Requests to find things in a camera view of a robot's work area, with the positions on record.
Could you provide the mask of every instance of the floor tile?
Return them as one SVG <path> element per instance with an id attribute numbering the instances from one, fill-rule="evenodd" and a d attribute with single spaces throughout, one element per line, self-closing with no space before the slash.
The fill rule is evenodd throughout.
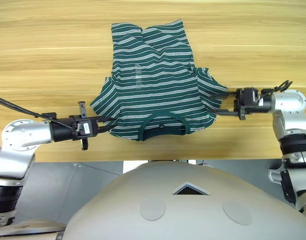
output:
<path id="1" fill-rule="evenodd" d="M 81 164 L 92 168 L 108 171 L 109 173 L 121 175 L 123 173 L 123 162 L 122 161 L 91 161 L 82 162 Z"/>
<path id="2" fill-rule="evenodd" d="M 56 221 L 74 170 L 70 162 L 34 163 L 17 202 L 18 213 Z"/>
<path id="3" fill-rule="evenodd" d="M 69 219 L 118 175 L 83 164 L 79 165 L 68 188 L 60 211 L 58 222 L 68 223 Z"/>

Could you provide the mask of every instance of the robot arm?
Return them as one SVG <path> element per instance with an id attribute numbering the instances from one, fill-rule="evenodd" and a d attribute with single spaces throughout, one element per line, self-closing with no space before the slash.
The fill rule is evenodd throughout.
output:
<path id="1" fill-rule="evenodd" d="M 11 224 L 14 219 L 17 200 L 34 162 L 34 152 L 41 144 L 81 140 L 82 150 L 87 150 L 87 138 L 115 127 L 98 127 L 98 122 L 113 121 L 114 118 L 87 117 L 85 102 L 79 102 L 79 106 L 80 115 L 57 119 L 53 112 L 44 113 L 42 116 L 46 120 L 42 122 L 19 119 L 4 128 L 0 148 L 0 227 Z"/>
<path id="2" fill-rule="evenodd" d="M 252 113 L 273 114 L 273 129 L 283 157 L 282 166 L 270 169 L 269 178 L 282 185 L 285 199 L 306 215 L 306 98 L 300 91 L 287 90 L 290 84 L 286 81 L 261 94 L 253 87 L 238 89 L 234 93 L 234 111 L 216 113 L 238 116 L 240 120 Z"/>

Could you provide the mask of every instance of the metal bracket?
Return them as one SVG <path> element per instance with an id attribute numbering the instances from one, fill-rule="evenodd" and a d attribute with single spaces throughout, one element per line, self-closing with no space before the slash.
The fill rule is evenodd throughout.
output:
<path id="1" fill-rule="evenodd" d="M 282 185 L 282 176 L 281 172 L 285 170 L 284 165 L 282 164 L 278 169 L 269 169 L 268 178 L 274 184 Z"/>
<path id="2" fill-rule="evenodd" d="M 85 119 L 87 117 L 85 102 L 84 101 L 79 101 L 78 105 L 79 105 L 79 111 L 81 113 L 81 118 Z M 82 144 L 82 150 L 83 151 L 88 149 L 88 139 L 87 139 L 87 137 L 81 139 L 81 144 Z"/>

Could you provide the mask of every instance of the black band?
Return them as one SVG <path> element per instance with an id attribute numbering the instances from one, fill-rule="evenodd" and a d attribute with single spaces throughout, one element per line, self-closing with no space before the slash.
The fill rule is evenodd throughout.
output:
<path id="1" fill-rule="evenodd" d="M 15 209 L 17 200 L 23 186 L 0 186 L 0 213 L 6 213 Z"/>
<path id="2" fill-rule="evenodd" d="M 292 134 L 279 140 L 283 155 L 306 152 L 306 134 Z"/>

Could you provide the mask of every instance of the black vent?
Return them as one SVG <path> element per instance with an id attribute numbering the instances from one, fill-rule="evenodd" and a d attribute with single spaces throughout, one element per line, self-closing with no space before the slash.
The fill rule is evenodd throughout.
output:
<path id="1" fill-rule="evenodd" d="M 180 189 L 175 195 L 208 195 L 204 192 L 198 191 L 188 185 Z"/>

